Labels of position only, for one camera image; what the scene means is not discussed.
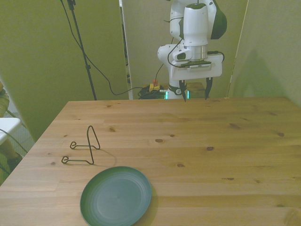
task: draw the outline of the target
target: wire plate stand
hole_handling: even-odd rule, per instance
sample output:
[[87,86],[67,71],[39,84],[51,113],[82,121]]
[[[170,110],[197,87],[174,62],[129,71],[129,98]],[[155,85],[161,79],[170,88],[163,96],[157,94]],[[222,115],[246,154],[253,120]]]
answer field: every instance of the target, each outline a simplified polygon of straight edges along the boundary
[[[89,130],[90,130],[90,128],[93,130],[94,136],[95,136],[96,141],[97,141],[97,143],[98,143],[98,147],[95,147],[95,146],[91,145],[91,143],[90,143],[90,138],[89,138]],[[94,149],[96,149],[96,150],[100,150],[100,144],[99,144],[98,138],[97,138],[97,136],[96,136],[95,130],[94,130],[93,126],[91,126],[91,125],[90,125],[90,126],[88,127],[88,129],[87,129],[87,140],[88,140],[88,145],[77,145],[77,143],[76,143],[75,141],[72,141],[71,144],[70,144],[70,148],[71,148],[72,150],[74,150],[76,147],[89,147],[89,149],[90,149],[90,154],[91,154],[91,159],[92,159],[92,163],[89,162],[89,161],[87,161],[87,160],[73,160],[73,159],[69,159],[68,156],[64,156],[64,157],[62,158],[61,162],[62,162],[63,164],[66,164],[66,163],[69,162],[69,161],[85,161],[85,162],[87,162],[88,164],[93,165],[93,164],[94,164],[94,159],[93,159],[93,154],[92,154],[92,147],[93,147]]]

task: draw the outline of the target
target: floor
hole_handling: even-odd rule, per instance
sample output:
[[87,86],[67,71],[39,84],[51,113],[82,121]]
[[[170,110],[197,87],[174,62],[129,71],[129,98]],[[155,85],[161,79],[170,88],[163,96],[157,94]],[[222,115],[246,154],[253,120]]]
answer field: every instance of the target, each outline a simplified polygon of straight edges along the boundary
[[[4,117],[10,118],[12,116],[9,115],[8,113],[5,113]],[[24,147],[26,151],[29,151],[34,145],[34,141],[30,133],[24,126],[21,126],[15,133],[12,134],[12,136]],[[13,145],[14,150],[20,155],[25,156],[26,152],[13,139],[11,138],[9,139]],[[6,161],[7,159],[2,154],[0,154],[0,164],[6,169],[7,172],[9,172],[9,167],[6,164]],[[0,185],[2,185],[2,183],[6,180],[7,177],[8,174],[4,172],[2,169],[0,169]]]

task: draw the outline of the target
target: green plate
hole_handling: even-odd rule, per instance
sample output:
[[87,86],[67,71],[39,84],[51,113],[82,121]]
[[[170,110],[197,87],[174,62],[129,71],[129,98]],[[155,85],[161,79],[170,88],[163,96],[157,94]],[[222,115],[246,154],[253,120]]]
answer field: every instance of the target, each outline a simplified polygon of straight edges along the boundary
[[80,211],[90,226],[130,226],[146,212],[151,186],[137,169],[118,166],[106,169],[86,185]]

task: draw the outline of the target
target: black cable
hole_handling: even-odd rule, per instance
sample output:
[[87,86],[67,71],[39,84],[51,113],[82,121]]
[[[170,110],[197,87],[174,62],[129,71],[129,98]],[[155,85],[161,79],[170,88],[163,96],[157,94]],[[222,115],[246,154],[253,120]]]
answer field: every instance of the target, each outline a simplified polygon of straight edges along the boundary
[[157,75],[158,75],[160,69],[163,67],[163,65],[164,65],[164,64],[162,64],[161,67],[159,68],[159,70],[157,71],[157,74],[156,74],[156,77],[155,77],[155,81],[157,80]]
[[221,54],[222,54],[222,57],[223,57],[222,62],[224,62],[224,60],[225,60],[225,55],[224,55],[222,52],[218,52],[218,53],[221,53]]
[[4,132],[6,135],[8,135],[10,138],[12,138],[26,153],[28,153],[28,151],[25,150],[25,148],[23,148],[23,146],[9,133],[7,133],[6,131],[0,129],[0,131]]
[[157,75],[158,75],[158,73],[159,73],[159,71],[160,71],[160,69],[162,68],[162,66],[163,66],[164,64],[162,64],[161,65],[161,67],[159,68],[159,70],[157,71],[157,74],[156,74],[156,77],[155,77],[155,80],[157,80]]
[[[61,3],[62,3],[62,6],[63,6],[64,11],[65,11],[65,14],[66,14],[66,16],[67,16],[67,20],[68,20],[68,23],[69,23],[69,27],[70,27],[70,30],[71,30],[71,34],[72,34],[73,38],[75,39],[75,41],[76,41],[77,45],[79,46],[79,48],[82,50],[82,48],[81,48],[79,42],[77,41],[76,37],[75,37],[74,34],[73,34],[73,30],[72,30],[72,27],[71,27],[71,23],[70,23],[70,20],[69,20],[69,17],[68,17],[68,14],[67,14],[65,5],[64,5],[64,3],[63,3],[63,0],[60,0],[60,1],[61,1]],[[110,83],[109,79],[104,75],[104,73],[102,73],[102,72],[95,66],[95,64],[89,59],[89,57],[86,55],[86,53],[85,53],[85,56],[86,56],[86,58],[88,59],[88,61],[93,65],[93,67],[94,67],[96,70],[98,70],[98,71],[100,72],[100,74],[102,74],[103,77],[108,81],[109,87],[110,87],[110,90],[111,90],[111,93],[112,93],[112,94],[118,96],[118,95],[127,93],[128,91],[131,91],[132,89],[143,89],[143,87],[134,87],[134,88],[131,88],[131,89],[129,89],[129,90],[123,92],[123,93],[115,94],[115,93],[113,92],[112,88],[111,88],[111,83]]]
[[164,99],[165,92],[159,90],[153,90],[150,92],[150,86],[142,88],[138,93],[139,99]]
[[207,52],[208,55],[211,55],[211,54],[218,54],[218,53],[221,53],[221,54],[222,54],[222,57],[223,57],[222,62],[224,62],[224,60],[225,60],[225,55],[224,55],[222,52],[220,52],[220,51],[208,51],[208,52]]
[[171,19],[170,21],[167,21],[167,20],[164,20],[164,21],[170,23],[172,20],[182,19],[182,18],[184,18],[184,17],[178,17],[178,18],[173,18],[173,19]]
[[183,66],[176,66],[176,65],[173,65],[170,61],[169,61],[169,55],[174,51],[174,49],[181,43],[181,41],[182,41],[183,39],[181,39],[180,41],[179,41],[179,43],[178,44],[176,44],[176,46],[169,52],[169,54],[167,55],[167,61],[168,61],[168,63],[171,65],[171,66],[174,66],[174,67],[178,67],[178,68],[184,68]]

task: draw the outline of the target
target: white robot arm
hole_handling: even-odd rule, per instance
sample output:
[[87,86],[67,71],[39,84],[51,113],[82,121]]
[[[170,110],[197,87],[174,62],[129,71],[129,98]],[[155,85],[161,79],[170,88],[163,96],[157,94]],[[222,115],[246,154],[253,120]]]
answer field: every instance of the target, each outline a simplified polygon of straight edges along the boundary
[[215,0],[174,0],[170,12],[170,34],[180,42],[161,46],[158,58],[169,71],[169,98],[186,100],[185,80],[207,78],[207,99],[212,78],[221,76],[223,55],[208,56],[208,39],[219,39],[227,19]]

